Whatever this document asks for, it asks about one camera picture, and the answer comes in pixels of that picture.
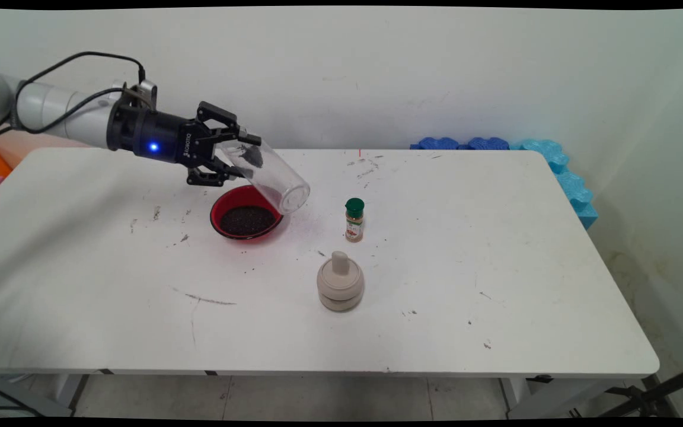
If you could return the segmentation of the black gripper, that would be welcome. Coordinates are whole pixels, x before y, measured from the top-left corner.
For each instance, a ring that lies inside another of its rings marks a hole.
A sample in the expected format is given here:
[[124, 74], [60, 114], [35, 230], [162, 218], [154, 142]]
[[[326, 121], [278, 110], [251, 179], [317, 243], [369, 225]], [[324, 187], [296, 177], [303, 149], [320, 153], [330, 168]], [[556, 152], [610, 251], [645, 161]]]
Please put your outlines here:
[[[223, 127], [209, 129], [208, 121]], [[228, 180], [254, 176], [251, 168], [233, 167], [218, 157], [212, 159], [215, 144], [238, 141], [262, 146], [263, 143], [261, 137], [248, 133], [238, 124], [235, 113], [205, 101], [199, 103], [193, 119], [119, 101], [111, 109], [106, 139], [111, 151], [124, 149], [137, 157], [184, 165], [187, 184], [207, 187], [222, 187]]]

